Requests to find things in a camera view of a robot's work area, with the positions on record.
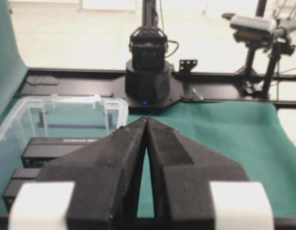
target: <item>black cylinder base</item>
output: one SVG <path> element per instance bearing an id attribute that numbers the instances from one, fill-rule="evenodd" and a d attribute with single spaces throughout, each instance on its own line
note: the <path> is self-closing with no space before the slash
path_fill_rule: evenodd
<path id="1" fill-rule="evenodd" d="M 137 71 L 132 60 L 127 63 L 125 91 L 128 96 L 142 102 L 157 102 L 170 92 L 171 67 L 165 61 L 165 67 L 159 71 Z"/>

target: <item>white floor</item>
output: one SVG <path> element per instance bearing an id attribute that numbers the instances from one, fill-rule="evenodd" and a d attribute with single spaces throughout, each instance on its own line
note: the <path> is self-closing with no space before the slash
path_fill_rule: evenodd
<path id="1" fill-rule="evenodd" d="M 20 54 L 29 67 L 125 69 L 131 57 L 130 34 L 141 24 L 139 11 L 80 12 L 76 4 L 44 3 L 12 3 L 12 9 Z M 201 11 L 164 11 L 165 33 L 180 43 L 180 49 L 168 61 L 178 68 L 180 59 L 196 58 L 199 64 L 195 71 L 239 69 L 247 50 L 233 40 L 233 30 L 220 14 L 210 11 L 202 16 Z M 292 38 L 296 44 L 296 32 Z M 267 63 L 267 55 L 257 52 L 254 69 L 264 73 Z M 282 58 L 281 71 L 295 67 L 296 52 L 292 57 Z M 281 99 L 296 100 L 296 83 L 283 82 L 281 90 L 284 92 Z M 296 145 L 296 110 L 280 111 L 279 118 Z"/>

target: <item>black box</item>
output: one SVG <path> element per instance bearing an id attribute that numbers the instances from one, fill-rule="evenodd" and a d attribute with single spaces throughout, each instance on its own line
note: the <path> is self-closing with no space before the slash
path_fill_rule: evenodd
<path id="1" fill-rule="evenodd" d="M 10 211 L 12 204 L 20 191 L 21 186 L 28 181 L 34 180 L 40 172 L 40 169 L 16 169 L 5 188 L 3 193 L 3 200 Z"/>
<path id="2" fill-rule="evenodd" d="M 41 168 L 50 160 L 78 150 L 97 138 L 31 138 L 22 154 L 25 168 Z"/>

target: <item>clear plastic container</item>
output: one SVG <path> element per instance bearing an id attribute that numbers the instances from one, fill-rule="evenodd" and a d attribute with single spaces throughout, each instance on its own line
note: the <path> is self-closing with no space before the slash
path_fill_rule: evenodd
<path id="1" fill-rule="evenodd" d="M 126 125 L 128 104 L 121 99 L 93 97 L 26 97 L 0 126 L 0 196 L 30 138 L 100 138 Z M 0 213 L 4 212 L 0 201 Z"/>

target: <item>white tape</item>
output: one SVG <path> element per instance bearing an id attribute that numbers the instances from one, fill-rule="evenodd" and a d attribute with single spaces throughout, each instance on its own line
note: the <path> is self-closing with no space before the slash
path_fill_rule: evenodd
<path id="1" fill-rule="evenodd" d="M 272 208 L 261 183 L 210 182 L 216 230 L 274 230 Z"/>
<path id="2" fill-rule="evenodd" d="M 26 183 L 12 206 L 8 230 L 67 230 L 74 182 Z"/>

